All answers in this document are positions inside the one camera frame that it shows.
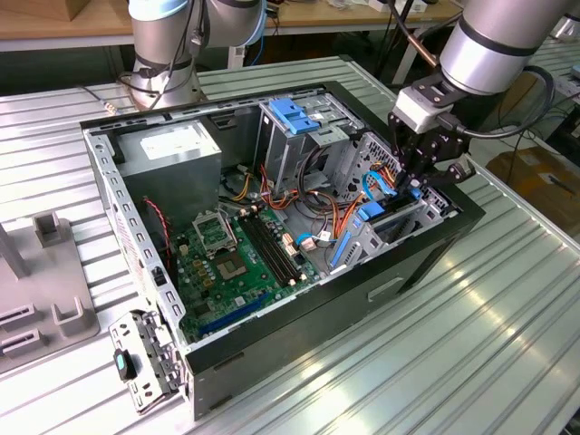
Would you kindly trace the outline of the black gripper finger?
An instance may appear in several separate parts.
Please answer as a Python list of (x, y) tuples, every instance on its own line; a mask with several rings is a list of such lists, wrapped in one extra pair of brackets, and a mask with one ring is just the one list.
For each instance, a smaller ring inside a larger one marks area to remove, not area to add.
[(387, 118), (388, 127), (391, 133), (391, 152), (397, 158), (400, 164), (400, 171), (395, 179), (395, 188), (402, 192), (408, 185), (408, 169), (411, 158), (408, 149), (410, 133), (408, 126), (393, 112), (390, 112)]
[(417, 177), (418, 190), (425, 193), (427, 189), (438, 189), (457, 185), (476, 174), (473, 163), (467, 158), (460, 158), (450, 163), (445, 169), (431, 167)]

